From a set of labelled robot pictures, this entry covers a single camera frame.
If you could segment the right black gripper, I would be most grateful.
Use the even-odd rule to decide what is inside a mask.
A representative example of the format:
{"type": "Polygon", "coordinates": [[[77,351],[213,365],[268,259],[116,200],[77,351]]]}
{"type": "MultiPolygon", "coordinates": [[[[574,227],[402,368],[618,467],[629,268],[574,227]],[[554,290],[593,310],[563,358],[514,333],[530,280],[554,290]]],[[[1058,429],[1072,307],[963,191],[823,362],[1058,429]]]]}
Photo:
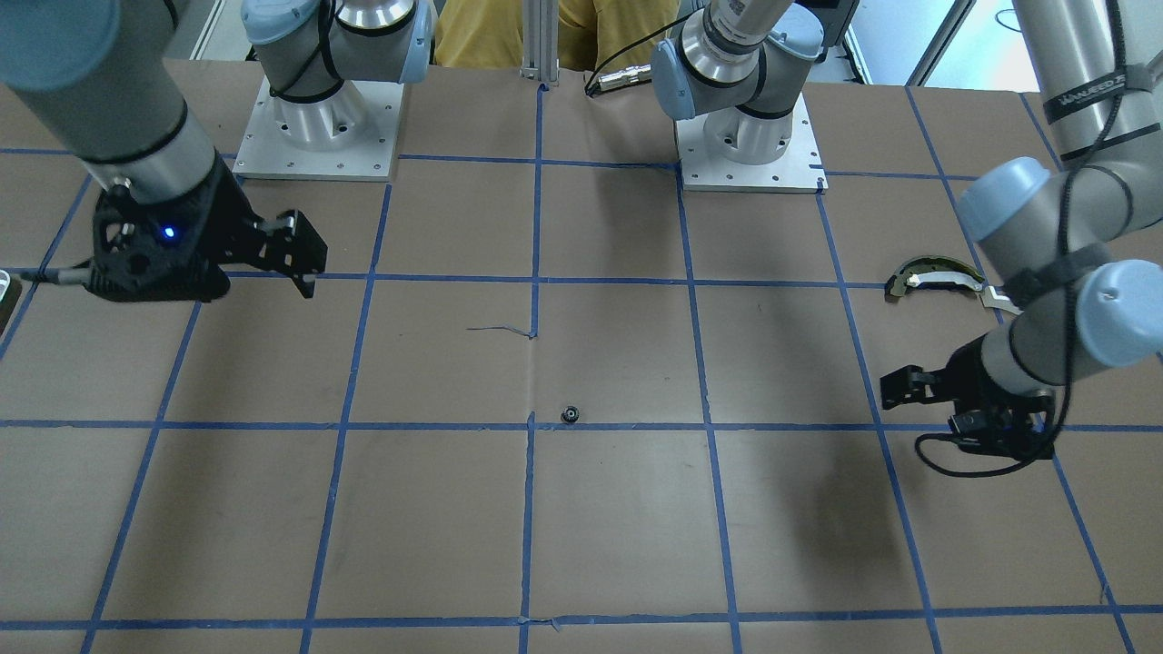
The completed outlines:
{"type": "Polygon", "coordinates": [[[138,202],[131,190],[128,182],[121,182],[101,191],[93,215],[93,256],[133,250],[199,253],[221,269],[238,263],[280,273],[304,299],[314,298],[328,246],[302,211],[261,218],[222,168],[166,202],[138,202]]]}

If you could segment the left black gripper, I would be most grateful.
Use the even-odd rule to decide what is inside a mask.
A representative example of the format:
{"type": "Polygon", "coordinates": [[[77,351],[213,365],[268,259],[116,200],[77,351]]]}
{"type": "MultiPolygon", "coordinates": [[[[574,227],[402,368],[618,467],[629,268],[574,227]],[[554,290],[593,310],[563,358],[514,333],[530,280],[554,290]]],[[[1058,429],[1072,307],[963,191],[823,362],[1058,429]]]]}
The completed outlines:
{"type": "Polygon", "coordinates": [[[982,341],[952,351],[942,370],[906,365],[880,378],[882,407],[944,401],[954,404],[949,422],[1032,422],[1036,414],[1055,412],[1053,391],[1015,394],[993,381],[983,361],[982,341]]]}

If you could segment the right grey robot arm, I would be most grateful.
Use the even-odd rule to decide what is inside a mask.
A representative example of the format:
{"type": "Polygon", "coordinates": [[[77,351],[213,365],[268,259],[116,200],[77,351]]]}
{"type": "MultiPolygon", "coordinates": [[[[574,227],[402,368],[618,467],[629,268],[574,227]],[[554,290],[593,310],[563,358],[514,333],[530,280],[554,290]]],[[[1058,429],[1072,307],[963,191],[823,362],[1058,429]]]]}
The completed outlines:
{"type": "Polygon", "coordinates": [[[254,211],[238,175],[378,182],[400,100],[424,79],[431,1],[245,1],[264,71],[250,127],[227,165],[163,64],[181,1],[5,1],[3,86],[83,162],[101,192],[92,257],[47,284],[109,303],[211,303],[227,264],[281,273],[304,298],[327,244],[304,212],[254,211]]]}

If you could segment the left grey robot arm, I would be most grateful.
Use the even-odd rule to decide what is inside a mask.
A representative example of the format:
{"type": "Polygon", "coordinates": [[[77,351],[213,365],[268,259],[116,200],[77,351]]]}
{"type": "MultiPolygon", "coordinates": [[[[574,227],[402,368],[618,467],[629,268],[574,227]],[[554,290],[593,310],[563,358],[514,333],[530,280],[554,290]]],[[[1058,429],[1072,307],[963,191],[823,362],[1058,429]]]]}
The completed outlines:
{"type": "MultiPolygon", "coordinates": [[[[1122,1],[1018,1],[1062,170],[1030,157],[989,170],[957,216],[1004,282],[1018,318],[942,370],[880,381],[885,408],[1066,412],[1076,382],[1160,351],[1160,265],[1116,261],[1110,242],[1160,223],[1153,63],[1130,58],[1122,1]]],[[[780,121],[820,50],[815,17],[789,1],[711,1],[652,48],[652,91],[676,121],[726,112],[780,121]]]]}

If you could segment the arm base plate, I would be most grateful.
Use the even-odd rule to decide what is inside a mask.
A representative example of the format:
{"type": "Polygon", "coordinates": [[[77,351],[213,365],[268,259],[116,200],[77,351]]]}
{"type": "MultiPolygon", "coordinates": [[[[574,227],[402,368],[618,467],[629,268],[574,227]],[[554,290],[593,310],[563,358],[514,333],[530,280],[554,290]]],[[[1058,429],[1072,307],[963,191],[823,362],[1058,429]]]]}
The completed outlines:
{"type": "Polygon", "coordinates": [[[773,120],[728,108],[677,121],[675,141],[690,191],[815,194],[830,187],[802,94],[773,120]]]}
{"type": "Polygon", "coordinates": [[[348,80],[319,104],[291,104],[263,80],[233,171],[266,182],[388,182],[407,88],[348,80]]]}

